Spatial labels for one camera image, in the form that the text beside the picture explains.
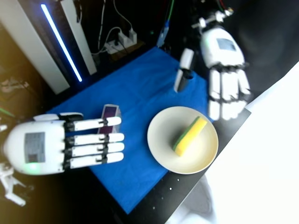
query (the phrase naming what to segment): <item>yellow sponge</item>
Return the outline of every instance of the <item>yellow sponge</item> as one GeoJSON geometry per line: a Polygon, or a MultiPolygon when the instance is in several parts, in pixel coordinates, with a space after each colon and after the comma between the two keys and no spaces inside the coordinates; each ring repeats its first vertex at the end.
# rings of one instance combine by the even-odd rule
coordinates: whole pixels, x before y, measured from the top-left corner
{"type": "Polygon", "coordinates": [[[201,130],[205,127],[207,121],[201,117],[197,117],[192,124],[184,131],[184,133],[179,137],[176,144],[172,148],[176,154],[182,156],[190,143],[193,141],[196,135],[198,135],[201,130]]]}

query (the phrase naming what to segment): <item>white power strip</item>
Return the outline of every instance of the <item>white power strip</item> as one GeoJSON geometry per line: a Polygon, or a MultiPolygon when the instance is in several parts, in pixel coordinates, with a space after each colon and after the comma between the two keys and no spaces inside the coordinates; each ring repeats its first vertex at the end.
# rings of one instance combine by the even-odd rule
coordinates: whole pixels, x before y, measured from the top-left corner
{"type": "Polygon", "coordinates": [[[105,48],[107,49],[108,54],[114,54],[118,51],[124,50],[124,47],[129,48],[137,44],[137,33],[133,30],[130,30],[129,37],[127,37],[123,33],[118,33],[118,39],[122,43],[122,45],[120,43],[118,45],[115,45],[115,41],[105,43],[105,48]]]}

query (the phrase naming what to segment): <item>blue cloth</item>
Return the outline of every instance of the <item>blue cloth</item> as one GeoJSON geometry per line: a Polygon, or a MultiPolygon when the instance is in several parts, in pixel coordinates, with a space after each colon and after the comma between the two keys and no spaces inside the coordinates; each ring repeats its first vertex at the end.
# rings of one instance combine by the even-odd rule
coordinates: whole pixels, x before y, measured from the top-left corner
{"type": "Polygon", "coordinates": [[[194,74],[187,88],[175,93],[178,66],[178,61],[153,48],[49,111],[81,112],[85,119],[95,119],[101,117],[104,104],[120,106],[124,159],[90,169],[127,214],[167,172],[147,144],[147,129],[153,117],[171,106],[188,106],[206,115],[206,81],[194,74]]]}

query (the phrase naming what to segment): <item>plate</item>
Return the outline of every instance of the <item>plate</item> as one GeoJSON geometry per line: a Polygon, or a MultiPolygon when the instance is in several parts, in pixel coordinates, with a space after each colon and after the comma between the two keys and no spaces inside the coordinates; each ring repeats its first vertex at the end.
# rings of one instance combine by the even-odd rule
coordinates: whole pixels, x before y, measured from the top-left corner
{"type": "Polygon", "coordinates": [[[166,169],[178,174],[195,174],[207,168],[218,152],[217,132],[202,113],[189,107],[175,106],[162,110],[148,128],[148,145],[154,158],[166,169]],[[172,146],[184,130],[200,116],[207,121],[192,144],[178,156],[172,146]]]}

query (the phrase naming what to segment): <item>red wire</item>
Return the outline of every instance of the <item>red wire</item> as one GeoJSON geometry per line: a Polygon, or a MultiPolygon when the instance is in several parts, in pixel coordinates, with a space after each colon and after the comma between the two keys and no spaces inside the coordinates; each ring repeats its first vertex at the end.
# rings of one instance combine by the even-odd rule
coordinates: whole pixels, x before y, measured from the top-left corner
{"type": "Polygon", "coordinates": [[[221,4],[221,6],[223,7],[223,9],[226,9],[226,7],[224,6],[224,4],[223,4],[223,1],[222,1],[222,0],[220,0],[220,4],[221,4]]]}

